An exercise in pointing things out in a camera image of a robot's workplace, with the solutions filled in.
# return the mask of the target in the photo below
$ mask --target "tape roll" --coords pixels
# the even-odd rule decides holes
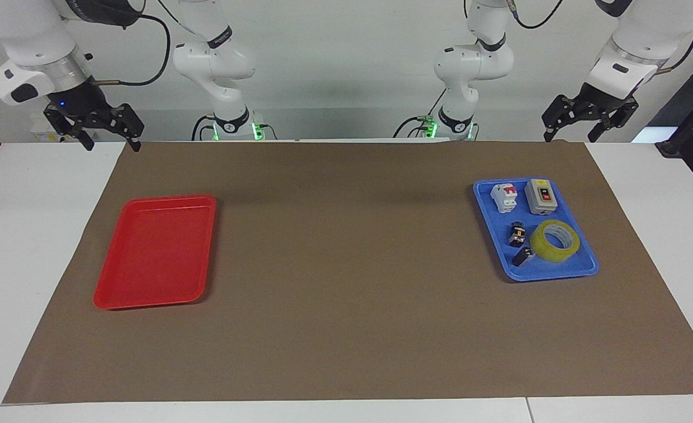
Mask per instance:
[[[547,240],[545,235],[552,235],[563,244],[563,247],[556,247]],[[537,257],[553,263],[563,263],[569,257],[579,251],[581,239],[577,231],[561,220],[545,220],[542,222],[531,238],[532,249]]]

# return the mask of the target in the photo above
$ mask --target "cable connector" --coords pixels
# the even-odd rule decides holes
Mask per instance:
[[[276,134],[276,129],[273,128],[273,126],[270,126],[270,125],[268,125],[267,123],[261,123],[261,124],[258,125],[257,127],[260,128],[261,130],[262,130],[262,129],[265,129],[265,128],[269,128],[270,131],[273,132],[273,137],[274,137],[274,139],[279,139],[278,134]]]
[[[508,10],[513,14],[513,19],[518,19],[518,11],[516,11],[516,2],[513,0],[505,0],[508,5]]]

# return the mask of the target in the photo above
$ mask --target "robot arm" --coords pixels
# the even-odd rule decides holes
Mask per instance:
[[[469,7],[467,27],[476,36],[474,45],[456,45],[435,58],[435,75],[446,84],[443,103],[433,115],[437,136],[465,139],[480,96],[470,84],[508,75],[513,51],[505,43],[510,11],[505,0],[475,0]]]
[[[81,17],[104,24],[128,26],[141,14],[126,0],[68,3],[77,6]],[[93,140],[83,128],[106,129],[138,150],[139,142],[132,139],[141,136],[145,126],[128,104],[113,108],[106,102],[57,8],[61,5],[51,0],[0,1],[0,43],[9,56],[0,67],[0,99],[16,105],[47,96],[51,102],[43,114],[59,134],[77,137],[91,150]]]
[[[693,32],[693,0],[596,2],[618,17],[618,29],[602,48],[579,95],[574,99],[560,95],[543,113],[545,141],[581,120],[598,121],[588,134],[591,142],[608,129],[623,127],[639,107],[634,92],[657,74]]]
[[[179,0],[185,25],[206,42],[180,43],[174,67],[212,97],[215,127],[227,137],[258,137],[255,121],[236,80],[255,74],[255,59],[239,45],[223,15],[220,2]]]

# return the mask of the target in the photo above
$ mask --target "brown paper mat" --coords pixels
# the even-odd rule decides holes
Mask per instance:
[[[524,176],[558,184],[597,276],[508,283],[470,185]],[[201,302],[98,310],[123,204],[191,193],[223,201]],[[145,144],[4,402],[638,394],[693,394],[693,332],[583,145]]]

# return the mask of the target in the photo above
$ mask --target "small electronic component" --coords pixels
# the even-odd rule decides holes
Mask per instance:
[[[498,184],[492,187],[490,193],[492,200],[495,201],[497,211],[500,213],[512,212],[516,208],[516,197],[518,192],[513,184]]]
[[[546,216],[558,208],[558,200],[555,199],[553,186],[547,179],[532,179],[527,182],[524,189],[529,203],[529,211],[532,214]]]
[[[511,237],[508,238],[508,245],[512,247],[521,247],[526,239],[526,230],[522,222],[513,222],[511,224]]]
[[[529,247],[523,247],[523,249],[518,251],[518,254],[513,257],[513,265],[519,267],[527,262],[527,260],[534,257],[534,251]]]

